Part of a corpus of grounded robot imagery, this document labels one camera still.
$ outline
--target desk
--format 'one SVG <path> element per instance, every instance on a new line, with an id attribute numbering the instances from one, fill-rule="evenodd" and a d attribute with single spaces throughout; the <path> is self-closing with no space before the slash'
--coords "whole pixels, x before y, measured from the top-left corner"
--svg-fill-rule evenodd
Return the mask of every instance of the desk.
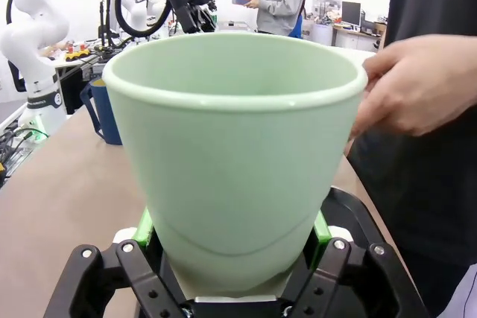
<path id="1" fill-rule="evenodd" d="M 352 48 L 361 51 L 377 52 L 374 47 L 380 37 L 360 33 L 358 31 L 346 30 L 338 26 L 333 26 L 332 46 L 339 48 Z"/>
<path id="2" fill-rule="evenodd" d="M 361 198 L 393 244 L 346 159 L 335 184 Z M 123 148 L 105 144 L 87 111 L 77 111 L 0 191 L 0 232 L 7 238 L 1 315 L 42 317 L 71 251 L 79 244 L 106 249 L 118 230 L 137 225 L 144 205 Z M 105 317 L 131 318 L 135 304 L 132 292 L 122 290 Z"/>

